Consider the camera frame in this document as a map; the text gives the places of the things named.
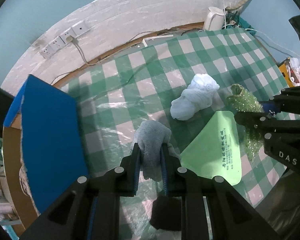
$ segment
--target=light blue wall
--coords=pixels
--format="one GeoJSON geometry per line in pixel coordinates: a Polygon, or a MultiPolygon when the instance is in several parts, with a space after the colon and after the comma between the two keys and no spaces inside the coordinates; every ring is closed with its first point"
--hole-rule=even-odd
{"type": "Polygon", "coordinates": [[[0,8],[0,84],[52,25],[94,0],[6,0],[0,8]]]}
{"type": "MultiPolygon", "coordinates": [[[[277,44],[300,55],[298,35],[288,21],[296,15],[300,15],[300,10],[293,0],[251,0],[241,17],[277,44]]],[[[260,38],[278,63],[287,58],[287,54],[282,51],[295,57],[292,52],[275,45],[263,34],[257,33],[256,37],[260,38]]]]}

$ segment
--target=power cord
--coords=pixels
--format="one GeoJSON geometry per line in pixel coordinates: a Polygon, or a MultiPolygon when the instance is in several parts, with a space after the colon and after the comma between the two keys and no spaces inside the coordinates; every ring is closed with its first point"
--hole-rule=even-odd
{"type": "Polygon", "coordinates": [[[190,32],[190,31],[193,31],[193,30],[199,30],[199,31],[202,31],[202,29],[194,28],[194,29],[191,29],[191,30],[186,30],[186,31],[184,31],[183,33],[181,33],[181,36],[182,36],[183,34],[185,34],[185,33],[188,33],[188,32],[190,32]]]}
{"type": "Polygon", "coordinates": [[[229,25],[236,25],[236,26],[237,26],[236,23],[228,23],[228,24],[225,25],[225,29],[226,29],[226,27],[229,26],[229,25]]]}
{"type": "Polygon", "coordinates": [[[272,41],[275,45],[277,45],[277,46],[279,46],[280,48],[283,48],[283,49],[285,49],[285,50],[288,50],[288,51],[292,52],[293,54],[297,55],[298,57],[300,57],[300,55],[298,55],[298,54],[295,53],[294,51],[292,51],[292,50],[290,50],[290,49],[287,49],[287,48],[285,48],[285,47],[282,47],[281,45],[275,43],[271,38],[269,38],[268,35],[266,35],[265,33],[261,32],[261,31],[257,31],[257,30],[255,30],[255,29],[250,29],[250,28],[247,28],[247,29],[245,29],[245,30],[246,30],[246,31],[255,31],[255,32],[258,32],[258,33],[262,33],[262,34],[263,34],[264,36],[266,36],[270,41],[272,41]]]}
{"type": "MultiPolygon", "coordinates": [[[[140,35],[140,34],[143,34],[143,33],[154,33],[154,32],[157,32],[157,31],[147,31],[147,32],[141,32],[141,33],[138,33],[137,35],[133,36],[133,37],[132,37],[130,40],[128,40],[127,42],[132,41],[135,37],[137,37],[137,36],[140,35]]],[[[177,33],[177,32],[181,32],[181,31],[180,31],[180,30],[178,30],[178,31],[172,31],[172,32],[168,32],[168,33],[163,33],[162,35],[164,35],[164,34],[166,35],[166,34],[169,34],[169,33],[177,33]]],[[[66,40],[67,40],[68,42],[71,42],[71,43],[77,48],[77,50],[79,51],[80,56],[81,56],[81,58],[82,58],[82,60],[84,61],[85,64],[87,64],[87,65],[89,65],[89,66],[94,66],[94,65],[96,65],[97,63],[99,63],[99,61],[98,61],[97,63],[90,64],[90,63],[86,60],[86,58],[85,58],[85,56],[84,56],[84,53],[83,53],[83,50],[81,49],[81,47],[79,46],[77,40],[76,40],[74,37],[68,36],[68,37],[66,38],[66,40]]],[[[74,69],[74,70],[71,70],[71,71],[69,71],[69,72],[65,72],[65,73],[62,73],[62,74],[56,76],[55,79],[50,83],[50,85],[52,85],[52,84],[54,83],[54,81],[55,81],[58,77],[63,76],[63,75],[66,75],[66,74],[70,74],[71,72],[76,71],[76,70],[79,69],[79,68],[81,68],[81,66],[78,67],[78,68],[76,68],[76,69],[74,69]]]]}
{"type": "Polygon", "coordinates": [[[226,6],[225,6],[225,0],[222,0],[223,1],[223,12],[224,12],[224,15],[225,15],[225,28],[226,28],[226,25],[227,25],[227,21],[226,21],[226,6]]]}

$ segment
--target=plastic sheet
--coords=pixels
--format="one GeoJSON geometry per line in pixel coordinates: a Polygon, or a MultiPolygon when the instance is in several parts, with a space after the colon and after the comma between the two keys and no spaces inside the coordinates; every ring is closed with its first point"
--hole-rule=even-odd
{"type": "MultiPolygon", "coordinates": [[[[171,129],[170,143],[178,154],[215,111],[228,110],[226,97],[231,94],[232,84],[243,85],[258,100],[268,100],[286,86],[269,55],[242,29],[190,33],[148,46],[91,67],[84,80],[73,79],[64,90],[78,102],[82,144],[92,176],[103,175],[130,155],[134,133],[143,120],[157,120],[171,129]],[[207,73],[220,85],[212,106],[187,121],[173,119],[171,102],[180,97],[196,73],[207,73]]],[[[238,131],[240,139],[244,132],[238,131]]],[[[284,167],[262,151],[250,163],[239,142],[242,181],[234,188],[255,206],[271,190],[284,167]],[[260,183],[267,183],[260,186],[256,177],[260,183]]],[[[179,232],[156,230],[149,224],[152,202],[161,190],[162,182],[144,180],[140,174],[137,196],[121,198],[120,239],[181,238],[179,232]]]]}
{"type": "Polygon", "coordinates": [[[291,58],[286,67],[293,86],[300,86],[300,58],[291,58]]]}

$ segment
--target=white kettle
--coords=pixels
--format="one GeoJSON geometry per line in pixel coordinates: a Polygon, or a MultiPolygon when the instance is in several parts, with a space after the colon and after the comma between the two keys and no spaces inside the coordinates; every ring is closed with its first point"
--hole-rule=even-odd
{"type": "Polygon", "coordinates": [[[205,31],[217,31],[221,30],[223,23],[225,22],[225,13],[223,10],[210,6],[209,14],[204,22],[203,29],[205,31]]]}

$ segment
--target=electrical outlet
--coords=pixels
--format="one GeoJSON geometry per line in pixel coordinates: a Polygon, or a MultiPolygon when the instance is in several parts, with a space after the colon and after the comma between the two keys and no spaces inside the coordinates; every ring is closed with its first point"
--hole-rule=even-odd
{"type": "Polygon", "coordinates": [[[66,40],[67,37],[72,36],[72,37],[77,37],[75,34],[74,30],[72,28],[67,29],[65,32],[63,32],[60,35],[60,38],[64,41],[65,44],[68,44],[69,42],[66,40]]]}
{"type": "Polygon", "coordinates": [[[50,47],[54,50],[57,51],[59,49],[62,49],[66,44],[64,41],[61,39],[60,36],[55,38],[51,43],[49,43],[50,47]]]}
{"type": "Polygon", "coordinates": [[[78,36],[84,34],[89,30],[89,27],[87,26],[86,22],[84,20],[76,23],[72,26],[72,29],[74,30],[75,34],[78,36]]]}
{"type": "Polygon", "coordinates": [[[50,45],[45,46],[41,51],[40,54],[45,58],[51,58],[51,56],[55,53],[54,49],[51,48],[50,45]]]}

